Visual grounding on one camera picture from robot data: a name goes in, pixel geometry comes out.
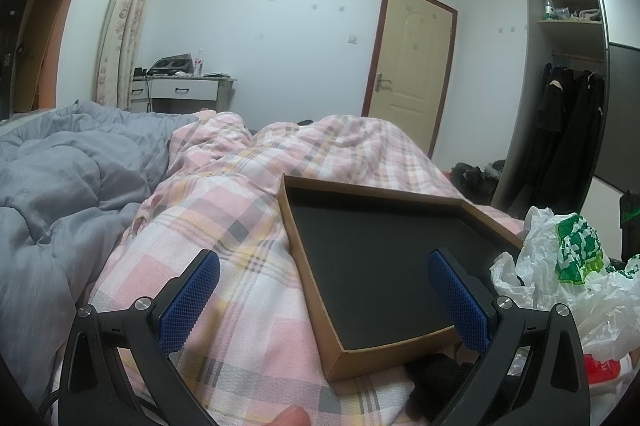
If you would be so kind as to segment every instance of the blanket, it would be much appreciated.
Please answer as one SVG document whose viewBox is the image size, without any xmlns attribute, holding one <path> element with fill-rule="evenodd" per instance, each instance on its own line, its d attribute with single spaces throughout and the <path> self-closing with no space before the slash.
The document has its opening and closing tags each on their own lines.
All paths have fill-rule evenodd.
<svg viewBox="0 0 640 426">
<path fill-rule="evenodd" d="M 146 200 L 92 293 L 98 311 L 155 296 L 201 249 L 221 260 L 220 282 L 185 347 L 172 355 L 220 425 L 263 425 L 283 408 L 313 424 L 383 425 L 402 413 L 413 384 L 404 370 L 332 383 L 322 375 L 296 266 L 276 199 L 284 173 L 462 197 L 397 127 L 326 117 L 308 127 L 276 123 L 255 137 L 230 113 L 198 113 L 174 133 L 170 178 Z M 483 207 L 514 232 L 521 223 Z M 128 351 L 135 391 L 149 398 Z"/>
<path fill-rule="evenodd" d="M 80 102 L 0 137 L 0 353 L 36 407 L 76 301 L 195 119 Z"/>
</svg>

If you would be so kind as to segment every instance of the textured blue pad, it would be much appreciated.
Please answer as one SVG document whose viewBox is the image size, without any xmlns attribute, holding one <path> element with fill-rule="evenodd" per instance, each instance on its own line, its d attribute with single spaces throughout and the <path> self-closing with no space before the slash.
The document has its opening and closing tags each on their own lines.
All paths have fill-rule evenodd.
<svg viewBox="0 0 640 426">
<path fill-rule="evenodd" d="M 489 321 L 439 251 L 429 256 L 429 280 L 466 348 L 482 353 L 489 346 Z"/>
<path fill-rule="evenodd" d="M 209 253 L 159 320 L 158 345 L 165 355 L 182 348 L 220 280 L 220 260 Z"/>
</svg>

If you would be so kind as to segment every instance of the cardboard box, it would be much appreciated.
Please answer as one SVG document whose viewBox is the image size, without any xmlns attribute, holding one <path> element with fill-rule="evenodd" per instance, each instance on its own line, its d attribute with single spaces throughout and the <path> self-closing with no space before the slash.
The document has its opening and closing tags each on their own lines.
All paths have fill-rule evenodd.
<svg viewBox="0 0 640 426">
<path fill-rule="evenodd" d="M 494 292 L 489 266 L 522 241 L 462 199 L 284 176 L 278 195 L 328 381 L 459 341 L 427 276 L 447 247 Z"/>
</svg>

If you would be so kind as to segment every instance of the white plastic bag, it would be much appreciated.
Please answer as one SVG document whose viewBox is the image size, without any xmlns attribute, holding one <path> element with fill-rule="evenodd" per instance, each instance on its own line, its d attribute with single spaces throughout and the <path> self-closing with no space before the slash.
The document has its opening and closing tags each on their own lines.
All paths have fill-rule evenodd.
<svg viewBox="0 0 640 426">
<path fill-rule="evenodd" d="M 634 257 L 625 272 L 620 272 L 609 267 L 609 259 L 602 252 L 594 255 L 591 263 L 587 259 L 587 266 L 580 273 L 574 266 L 577 281 L 561 283 L 556 265 L 568 265 L 567 251 L 584 263 L 584 252 L 575 244 L 572 246 L 569 238 L 565 238 L 564 254 L 560 252 L 562 236 L 558 224 L 574 215 L 553 215 L 551 210 L 532 207 L 525 219 L 527 235 L 517 264 L 508 253 L 501 254 L 491 267 L 492 282 L 498 294 L 512 298 L 522 308 L 548 311 L 556 303 L 568 305 L 584 353 L 599 361 L 622 359 L 640 346 L 640 273 L 636 275 L 640 259 Z M 597 234 L 592 231 L 589 228 L 587 241 L 595 237 L 599 249 Z M 522 279 L 523 286 L 516 276 Z M 516 372 L 518 364 L 510 373 Z"/>
</svg>

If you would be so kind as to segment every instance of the beige door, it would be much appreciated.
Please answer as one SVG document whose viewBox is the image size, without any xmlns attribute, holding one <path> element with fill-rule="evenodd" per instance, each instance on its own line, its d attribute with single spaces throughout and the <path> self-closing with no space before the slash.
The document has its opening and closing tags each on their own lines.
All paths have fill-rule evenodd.
<svg viewBox="0 0 640 426">
<path fill-rule="evenodd" d="M 449 80 L 454 13 L 429 0 L 388 0 L 378 63 L 372 64 L 369 117 L 395 124 L 428 155 Z"/>
</svg>

